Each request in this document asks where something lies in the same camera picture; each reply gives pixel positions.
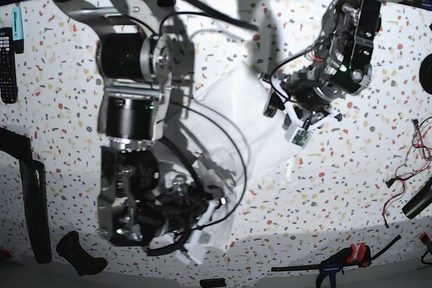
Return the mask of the robot arm image left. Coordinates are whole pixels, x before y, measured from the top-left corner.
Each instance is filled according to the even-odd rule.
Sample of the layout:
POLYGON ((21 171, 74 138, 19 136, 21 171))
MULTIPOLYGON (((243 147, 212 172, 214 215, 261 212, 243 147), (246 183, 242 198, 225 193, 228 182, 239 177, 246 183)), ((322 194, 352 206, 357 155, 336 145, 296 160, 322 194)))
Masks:
POLYGON ((104 81, 97 131, 101 149, 99 234, 147 256, 203 261, 203 231, 227 192, 218 174, 198 174, 164 134, 172 103, 170 37, 140 19, 144 0, 53 0, 99 37, 96 63, 104 81))

